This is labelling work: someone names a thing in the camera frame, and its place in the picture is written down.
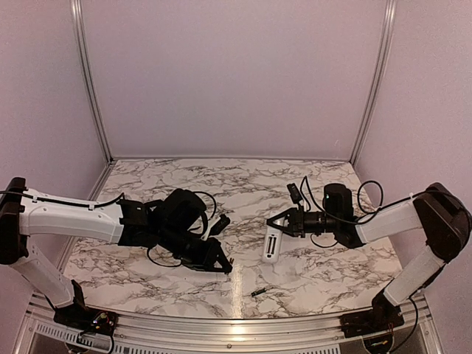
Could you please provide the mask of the white remote control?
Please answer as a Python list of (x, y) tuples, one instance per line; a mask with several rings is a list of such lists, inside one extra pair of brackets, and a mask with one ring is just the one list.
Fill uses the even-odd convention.
[(264, 263), (276, 263), (280, 256), (280, 249), (282, 245), (282, 237), (271, 237), (267, 234), (268, 228), (266, 229), (262, 261)]

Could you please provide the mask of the black green AAA battery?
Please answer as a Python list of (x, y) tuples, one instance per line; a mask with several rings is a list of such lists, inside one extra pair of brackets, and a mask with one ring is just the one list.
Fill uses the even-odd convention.
[(257, 289), (256, 291), (251, 292), (251, 296), (258, 296), (260, 294), (264, 294), (266, 291), (266, 288)]

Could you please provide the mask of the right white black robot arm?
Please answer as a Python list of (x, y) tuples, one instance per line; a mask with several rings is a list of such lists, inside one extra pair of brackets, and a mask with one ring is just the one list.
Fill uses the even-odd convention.
[(347, 337), (388, 330), (403, 325), (401, 304), (426, 288), (467, 245), (471, 236), (471, 214), (442, 184), (433, 183), (374, 212), (357, 217), (352, 192), (340, 183), (324, 186), (322, 203), (310, 211), (310, 203), (295, 184), (288, 184), (294, 207), (271, 216), (263, 246), (263, 261), (279, 258), (282, 236), (333, 234), (336, 242), (357, 249), (381, 238), (422, 229), (426, 246), (371, 302), (371, 309), (343, 315)]

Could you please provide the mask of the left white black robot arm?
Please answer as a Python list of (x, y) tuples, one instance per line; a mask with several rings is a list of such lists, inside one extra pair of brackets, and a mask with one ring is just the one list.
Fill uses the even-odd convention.
[(1, 192), (1, 264), (14, 268), (45, 295), (56, 313), (78, 328), (93, 322), (81, 287), (63, 276), (29, 238), (87, 237), (118, 246), (161, 246), (194, 271), (229, 274), (232, 262), (216, 239), (230, 219), (211, 221), (198, 192), (175, 189), (164, 200), (142, 203), (124, 195), (108, 202), (48, 196), (13, 178)]

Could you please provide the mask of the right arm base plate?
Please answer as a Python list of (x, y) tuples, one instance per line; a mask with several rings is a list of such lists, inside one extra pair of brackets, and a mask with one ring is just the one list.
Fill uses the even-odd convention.
[(361, 310), (340, 316), (341, 331), (346, 338), (365, 336), (381, 331), (391, 330), (404, 325), (405, 321), (400, 311), (385, 316), (377, 315), (373, 309)]

